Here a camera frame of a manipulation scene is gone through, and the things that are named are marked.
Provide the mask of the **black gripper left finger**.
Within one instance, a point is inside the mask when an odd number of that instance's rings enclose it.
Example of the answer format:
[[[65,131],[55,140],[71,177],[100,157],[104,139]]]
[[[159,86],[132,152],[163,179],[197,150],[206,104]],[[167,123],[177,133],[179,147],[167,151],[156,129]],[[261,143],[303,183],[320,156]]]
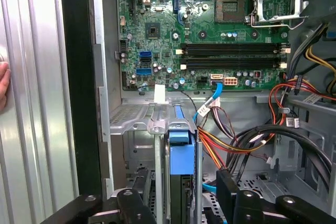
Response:
[[[139,168],[127,188],[117,189],[103,200],[100,195],[81,195],[42,223],[156,223],[149,207],[151,172]]]

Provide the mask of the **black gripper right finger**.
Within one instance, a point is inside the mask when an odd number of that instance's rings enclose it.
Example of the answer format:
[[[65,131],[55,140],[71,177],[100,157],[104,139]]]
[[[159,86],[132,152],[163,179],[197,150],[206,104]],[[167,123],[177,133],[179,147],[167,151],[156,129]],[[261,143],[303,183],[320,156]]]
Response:
[[[335,223],[335,217],[294,195],[271,203],[255,191],[239,189],[225,170],[216,172],[216,197],[228,223]]]

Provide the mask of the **bare person hand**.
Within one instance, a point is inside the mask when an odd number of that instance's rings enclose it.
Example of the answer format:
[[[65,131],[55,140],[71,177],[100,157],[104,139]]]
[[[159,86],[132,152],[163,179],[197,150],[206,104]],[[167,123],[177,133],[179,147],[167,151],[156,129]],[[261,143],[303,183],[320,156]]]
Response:
[[[0,65],[0,74],[1,74],[1,81],[0,81],[0,111],[3,111],[7,96],[6,92],[9,87],[10,77],[11,77],[11,70],[9,68],[9,64],[6,61],[2,61]]]

